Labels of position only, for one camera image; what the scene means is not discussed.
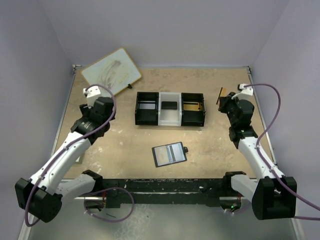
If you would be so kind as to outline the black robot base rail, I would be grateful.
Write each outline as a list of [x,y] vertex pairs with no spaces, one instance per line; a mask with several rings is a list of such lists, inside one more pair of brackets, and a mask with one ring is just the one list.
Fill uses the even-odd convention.
[[103,178],[83,197],[105,197],[106,208],[122,204],[239,206],[247,199],[227,186],[226,178]]

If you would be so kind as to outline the gold card from holder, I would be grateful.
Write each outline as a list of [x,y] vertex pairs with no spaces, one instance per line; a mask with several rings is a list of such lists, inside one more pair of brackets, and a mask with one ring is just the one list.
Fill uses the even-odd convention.
[[227,90],[226,88],[221,87],[219,94],[218,94],[218,97],[217,97],[217,101],[216,101],[217,106],[220,104],[220,98],[224,97],[226,95],[226,90]]

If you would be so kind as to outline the black and white tray organizer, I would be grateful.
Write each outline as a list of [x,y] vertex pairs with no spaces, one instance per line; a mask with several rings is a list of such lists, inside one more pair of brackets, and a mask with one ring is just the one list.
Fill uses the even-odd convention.
[[203,127],[205,117],[202,93],[140,91],[136,96],[137,126]]

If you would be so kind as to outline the black leather card holder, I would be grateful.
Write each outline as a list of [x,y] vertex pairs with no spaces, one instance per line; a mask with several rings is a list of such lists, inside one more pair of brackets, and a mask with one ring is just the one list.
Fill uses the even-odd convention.
[[[169,146],[174,145],[174,144],[181,145],[183,153],[184,153],[184,160],[183,161],[177,161],[177,162],[172,161]],[[175,143],[171,143],[171,144],[165,144],[165,145],[152,147],[151,151],[152,151],[152,156],[153,156],[155,167],[159,168],[159,167],[164,167],[164,166],[182,163],[182,162],[187,161],[187,153],[189,152],[189,149],[186,146],[184,146],[183,143],[180,141],[180,142],[175,142]]]

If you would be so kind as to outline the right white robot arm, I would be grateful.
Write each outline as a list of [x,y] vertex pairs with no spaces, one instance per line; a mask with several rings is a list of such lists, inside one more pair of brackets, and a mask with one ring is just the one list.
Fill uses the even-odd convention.
[[230,187],[251,203],[258,220],[294,217],[297,182],[293,177],[286,177],[257,143],[258,135],[251,125],[254,105],[231,92],[219,97],[218,110],[227,115],[229,138],[256,176],[256,180],[252,180],[242,172],[226,173]]

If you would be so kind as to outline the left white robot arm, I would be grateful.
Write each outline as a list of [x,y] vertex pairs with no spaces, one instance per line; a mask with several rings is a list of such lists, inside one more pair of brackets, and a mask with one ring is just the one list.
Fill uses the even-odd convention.
[[92,106],[82,104],[79,109],[82,116],[74,122],[60,148],[29,179],[20,178],[14,186],[28,227],[32,226],[28,215],[48,223],[67,202],[102,186],[102,176],[92,170],[83,171],[69,183],[62,179],[76,160],[110,129],[116,114],[115,98],[100,96]]

